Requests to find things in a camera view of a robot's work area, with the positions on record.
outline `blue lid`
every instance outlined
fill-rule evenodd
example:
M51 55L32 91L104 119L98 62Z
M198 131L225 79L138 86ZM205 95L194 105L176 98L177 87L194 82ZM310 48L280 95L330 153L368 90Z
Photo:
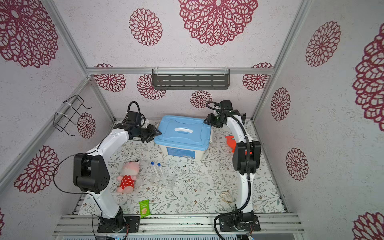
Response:
M161 135L156 136L156 144L205 151L209 147L211 126L200 118L164 116L159 125Z

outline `red polka dot outfit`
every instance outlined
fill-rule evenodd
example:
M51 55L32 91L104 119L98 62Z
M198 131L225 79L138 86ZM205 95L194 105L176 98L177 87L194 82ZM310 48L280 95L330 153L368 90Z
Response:
M130 175L125 175L121 180L120 187L124 189L125 187L128 187L128 186L134 187L135 180L132 180Z

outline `green snack package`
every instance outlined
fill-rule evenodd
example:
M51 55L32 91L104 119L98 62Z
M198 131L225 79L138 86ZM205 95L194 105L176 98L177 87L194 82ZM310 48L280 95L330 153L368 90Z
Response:
M148 217L151 215L149 211L149 200L139 202L140 204L140 218Z

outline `red flower pattern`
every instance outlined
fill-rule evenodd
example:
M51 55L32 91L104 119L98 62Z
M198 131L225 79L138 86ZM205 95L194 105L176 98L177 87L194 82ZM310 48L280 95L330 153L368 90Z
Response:
M257 0L179 0L184 28L200 43L223 45L252 21Z
M145 98L156 100L162 98L166 94L166 90L156 90L152 86L152 74L140 76L137 80L137 89Z
M371 214L366 212L364 215L359 215L358 219L353 223L354 240L384 239L384 216L381 213Z
M55 151L49 146L43 146L13 185L21 192L37 193L49 186L58 164Z
M253 68L272 68L270 63L259 63L253 66ZM269 75L267 74L246 74L243 76L243 86L251 91L257 91L264 88Z
M90 138L95 133L96 124L95 119L89 113L80 115L77 121L77 130L83 138Z
M207 91L198 90L192 93L190 101L197 108L205 108L207 102L212 101L212 95Z
M273 94L271 101L271 113L276 121L283 120L291 107L290 95L285 88L279 88Z
M0 52L23 67L49 65L55 58L58 35L39 0L0 2Z
M308 161L304 153L297 148L292 148L285 159L289 174L296 180L303 180L308 174Z
M133 37L141 44L153 46L160 41L163 29L158 17L148 9L137 9L129 19Z
M384 23L375 39L364 48L362 61L355 70L355 103L364 109L365 118L377 122L384 131Z
M109 64L97 64L96 68L114 68ZM98 85L110 92L120 92L125 88L125 78L123 74L94 74L93 77Z
M319 27L311 37L306 50L308 65L317 67L327 62L340 42L340 25L330 21Z
M1 236L1 230L3 229L4 226L4 214L1 213L1 208L0 208L0 236Z

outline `orange object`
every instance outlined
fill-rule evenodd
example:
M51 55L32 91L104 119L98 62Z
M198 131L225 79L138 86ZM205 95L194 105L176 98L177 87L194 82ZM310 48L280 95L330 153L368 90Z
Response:
M225 137L227 139L227 144L230 148L232 148L232 152L235 152L235 148L236 148L236 140L233 139L234 136L227 136Z

